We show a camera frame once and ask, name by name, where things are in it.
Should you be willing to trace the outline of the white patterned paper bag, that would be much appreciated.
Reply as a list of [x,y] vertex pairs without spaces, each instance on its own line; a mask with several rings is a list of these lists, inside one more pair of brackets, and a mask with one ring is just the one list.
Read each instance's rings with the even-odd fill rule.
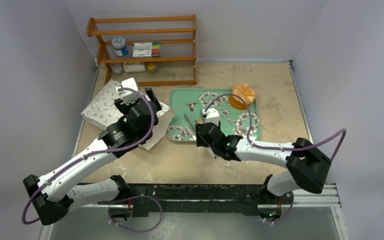
[[[121,86],[120,82],[111,79],[80,113],[85,121],[105,130],[121,118],[123,114],[114,105],[114,101],[120,97],[117,88]],[[167,104],[160,102],[160,105],[162,109],[156,113],[158,124],[152,130],[152,137],[141,146],[146,150],[150,150],[162,139],[175,116],[175,112]]]

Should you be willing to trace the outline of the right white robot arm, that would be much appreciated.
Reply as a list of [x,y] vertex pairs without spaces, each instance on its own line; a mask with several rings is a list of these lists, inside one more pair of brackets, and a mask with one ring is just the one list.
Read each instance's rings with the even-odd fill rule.
[[320,194],[331,167],[331,159],[305,138],[295,142],[271,143],[257,148],[241,135],[225,135],[214,123],[196,124],[196,145],[209,149],[226,161],[257,161],[283,167],[286,171],[268,176],[260,196],[268,204],[285,193],[302,189]]

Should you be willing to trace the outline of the orange fake bread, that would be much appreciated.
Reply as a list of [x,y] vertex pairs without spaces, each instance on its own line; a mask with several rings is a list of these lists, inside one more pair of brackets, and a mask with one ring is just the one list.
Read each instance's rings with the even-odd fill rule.
[[237,110],[246,110],[256,98],[256,92],[246,83],[236,84],[233,86],[228,98],[229,104]]

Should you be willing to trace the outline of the metal tongs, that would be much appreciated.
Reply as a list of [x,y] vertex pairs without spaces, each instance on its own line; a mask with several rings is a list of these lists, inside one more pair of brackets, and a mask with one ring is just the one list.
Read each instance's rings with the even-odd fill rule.
[[193,133],[196,134],[196,127],[194,124],[192,124],[188,115],[186,113],[184,113],[183,117],[184,117],[184,120],[186,121],[186,123],[188,124],[188,126],[190,127],[190,129],[193,131]]

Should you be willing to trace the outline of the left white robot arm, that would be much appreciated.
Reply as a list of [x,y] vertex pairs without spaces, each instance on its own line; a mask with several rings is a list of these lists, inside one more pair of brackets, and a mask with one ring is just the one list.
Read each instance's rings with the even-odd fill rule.
[[123,114],[117,122],[57,169],[41,176],[31,174],[23,180],[29,195],[21,214],[24,225],[41,222],[47,226],[85,205],[122,205],[129,200],[130,187],[120,175],[98,183],[80,183],[101,167],[144,145],[159,123],[157,112],[162,107],[151,87],[145,88],[144,93],[132,87],[120,87],[117,91],[120,98],[114,104]]

